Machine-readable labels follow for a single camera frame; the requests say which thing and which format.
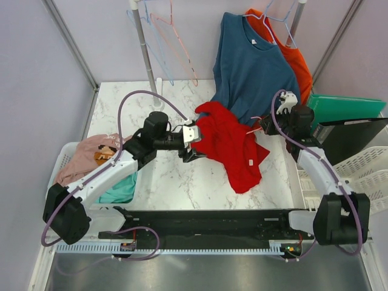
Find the red t shirt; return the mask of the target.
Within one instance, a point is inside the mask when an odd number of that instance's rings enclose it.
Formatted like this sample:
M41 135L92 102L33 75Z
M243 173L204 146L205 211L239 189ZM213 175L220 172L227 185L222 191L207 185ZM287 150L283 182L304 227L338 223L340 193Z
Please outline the red t shirt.
M235 193L246 193L258 185L262 178L259 165L270 151L256 142L250 127L239 123L232 112L216 101L199 105L195 113L205 116L196 122L202 138L192 143L192 148L224 166Z

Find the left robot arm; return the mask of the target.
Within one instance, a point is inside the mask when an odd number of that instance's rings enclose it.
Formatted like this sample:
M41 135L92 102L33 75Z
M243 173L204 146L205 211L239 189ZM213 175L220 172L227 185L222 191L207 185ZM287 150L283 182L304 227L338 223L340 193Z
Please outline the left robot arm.
M188 121L173 132L168 123L165 113L151 112L143 127L97 169L67 186L56 183L48 189L42 218L61 241L68 245L80 241L96 221L90 210L95 201L153 161L158 151L176 151L184 162L194 158L191 145L201 139L199 127Z

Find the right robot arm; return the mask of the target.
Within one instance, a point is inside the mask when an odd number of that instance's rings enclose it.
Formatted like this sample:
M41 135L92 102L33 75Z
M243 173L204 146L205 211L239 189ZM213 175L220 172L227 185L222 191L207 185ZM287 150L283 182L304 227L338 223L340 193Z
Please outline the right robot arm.
M292 210L278 223L283 238L293 238L300 230L313 235L321 246L356 244L367 240L370 199L355 192L337 174L319 142L310 134L312 109L294 105L271 109L271 116L261 121L268 135L281 135L286 149L310 176L321 201L315 212Z

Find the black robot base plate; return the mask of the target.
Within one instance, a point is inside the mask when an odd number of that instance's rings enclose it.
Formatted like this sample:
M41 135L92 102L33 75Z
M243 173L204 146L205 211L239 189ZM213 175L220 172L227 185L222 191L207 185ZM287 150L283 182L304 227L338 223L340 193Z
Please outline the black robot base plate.
M100 239L132 239L140 249L267 249L270 241L310 241L289 226L288 209L271 210L124 210L126 233L100 232Z

